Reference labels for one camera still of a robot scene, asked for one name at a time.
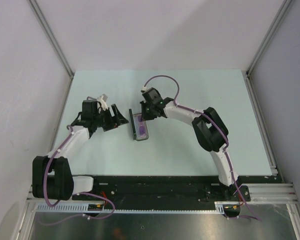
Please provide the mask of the pink frame purple sunglasses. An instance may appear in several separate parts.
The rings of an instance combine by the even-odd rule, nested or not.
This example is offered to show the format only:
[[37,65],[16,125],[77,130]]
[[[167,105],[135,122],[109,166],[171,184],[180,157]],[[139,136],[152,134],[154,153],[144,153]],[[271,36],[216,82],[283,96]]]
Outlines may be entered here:
[[134,115],[134,123],[136,130],[136,140],[143,141],[149,138],[146,121],[143,120],[142,114],[138,113]]

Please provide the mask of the black glasses case beige lining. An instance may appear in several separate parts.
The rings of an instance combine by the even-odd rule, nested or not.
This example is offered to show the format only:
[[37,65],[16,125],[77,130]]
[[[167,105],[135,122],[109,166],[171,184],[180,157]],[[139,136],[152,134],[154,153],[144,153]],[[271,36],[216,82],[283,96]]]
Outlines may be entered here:
[[142,118],[141,113],[133,113],[129,109],[130,124],[132,129],[132,138],[135,141],[145,141],[149,138],[146,122]]

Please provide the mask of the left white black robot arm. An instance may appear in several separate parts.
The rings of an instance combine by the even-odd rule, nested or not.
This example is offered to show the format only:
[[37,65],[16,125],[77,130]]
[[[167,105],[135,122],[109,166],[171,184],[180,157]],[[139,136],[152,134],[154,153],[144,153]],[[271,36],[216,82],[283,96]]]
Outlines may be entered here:
[[81,111],[66,127],[69,134],[65,140],[46,155],[36,156],[32,161],[33,196],[44,199],[50,207],[55,206],[51,200],[59,203],[80,193],[90,200],[97,199],[101,188],[94,184],[93,177],[73,176],[70,163],[97,129],[102,128],[106,132],[128,122],[115,104],[107,106],[105,95],[84,100]]

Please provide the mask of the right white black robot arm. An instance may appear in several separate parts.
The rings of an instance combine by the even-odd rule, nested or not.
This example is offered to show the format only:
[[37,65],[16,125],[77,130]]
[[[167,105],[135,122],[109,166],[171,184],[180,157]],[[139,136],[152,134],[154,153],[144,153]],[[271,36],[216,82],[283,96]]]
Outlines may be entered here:
[[217,111],[209,107],[204,111],[194,110],[177,104],[170,97],[163,99],[159,91],[153,87],[141,90],[144,101],[141,114],[145,121],[155,118],[173,119],[191,126],[199,145],[210,153],[218,172],[221,196],[232,201],[240,192],[238,174],[229,155],[229,131]]

